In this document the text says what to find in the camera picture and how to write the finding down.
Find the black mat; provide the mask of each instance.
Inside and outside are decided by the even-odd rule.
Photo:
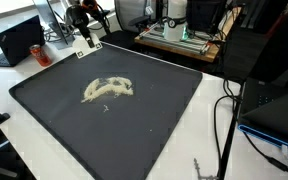
[[[113,76],[130,79],[134,95],[81,103],[90,82]],[[103,44],[28,78],[10,94],[94,178],[137,180],[151,170],[201,80],[197,71]]]

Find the white desk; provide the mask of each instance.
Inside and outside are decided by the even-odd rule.
[[[249,137],[264,154],[287,165],[279,148],[252,136]],[[271,165],[252,147],[244,134],[235,129],[225,180],[240,179],[288,180],[288,173]]]
[[[58,51],[44,48],[54,62],[73,53],[72,49]],[[93,179],[91,175],[8,93],[15,84],[42,71],[31,56],[14,68],[0,68],[0,112],[11,118],[0,125],[16,151],[37,179]],[[213,107],[224,95],[223,80],[204,74],[203,80],[181,117],[163,152],[147,179],[197,179],[193,159],[201,167],[201,174],[216,175],[217,151],[213,133]],[[235,94],[240,86],[231,83]],[[229,130],[232,101],[224,99],[218,106],[218,134],[223,151]]]

